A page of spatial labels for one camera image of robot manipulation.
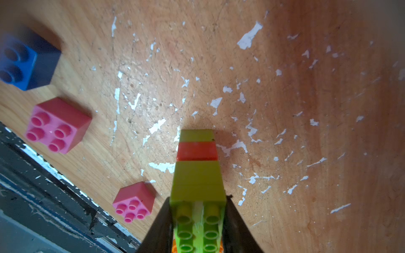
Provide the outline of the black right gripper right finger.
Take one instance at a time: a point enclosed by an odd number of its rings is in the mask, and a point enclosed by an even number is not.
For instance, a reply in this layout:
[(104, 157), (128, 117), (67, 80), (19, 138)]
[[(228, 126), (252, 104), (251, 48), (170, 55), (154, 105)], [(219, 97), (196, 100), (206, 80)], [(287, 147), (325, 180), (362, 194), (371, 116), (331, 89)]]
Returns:
[(222, 241), (225, 253), (263, 253), (232, 202), (232, 195), (226, 196)]

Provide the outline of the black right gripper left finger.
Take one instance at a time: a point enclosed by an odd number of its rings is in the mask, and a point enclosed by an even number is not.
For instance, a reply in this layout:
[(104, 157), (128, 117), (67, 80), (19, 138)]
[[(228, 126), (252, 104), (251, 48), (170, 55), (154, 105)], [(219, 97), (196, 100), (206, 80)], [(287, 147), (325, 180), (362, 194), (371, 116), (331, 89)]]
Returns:
[(173, 231), (173, 215), (168, 197), (136, 253), (171, 253)]

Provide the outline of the long green lego brick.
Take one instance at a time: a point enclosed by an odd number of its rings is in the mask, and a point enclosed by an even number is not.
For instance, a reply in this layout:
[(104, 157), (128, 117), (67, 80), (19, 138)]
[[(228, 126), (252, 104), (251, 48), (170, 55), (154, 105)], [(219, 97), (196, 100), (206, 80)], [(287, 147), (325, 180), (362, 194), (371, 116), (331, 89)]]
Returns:
[(170, 207), (178, 250), (215, 253), (221, 244), (226, 207), (219, 162), (177, 162)]

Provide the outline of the red lego brick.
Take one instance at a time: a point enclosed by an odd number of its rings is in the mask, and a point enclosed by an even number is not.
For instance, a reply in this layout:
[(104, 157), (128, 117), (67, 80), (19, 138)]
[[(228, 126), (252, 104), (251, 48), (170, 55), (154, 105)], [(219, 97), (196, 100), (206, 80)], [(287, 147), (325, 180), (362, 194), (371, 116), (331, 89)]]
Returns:
[(181, 142), (178, 146), (177, 161), (217, 161), (216, 143)]

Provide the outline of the small green lego brick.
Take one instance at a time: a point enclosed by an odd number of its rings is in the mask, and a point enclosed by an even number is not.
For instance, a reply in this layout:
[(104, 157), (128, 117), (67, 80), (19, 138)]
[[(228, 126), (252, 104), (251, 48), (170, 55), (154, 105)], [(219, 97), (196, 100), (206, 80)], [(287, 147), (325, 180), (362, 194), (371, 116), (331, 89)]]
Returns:
[(214, 132), (210, 129), (181, 130), (179, 142), (212, 142), (215, 141)]

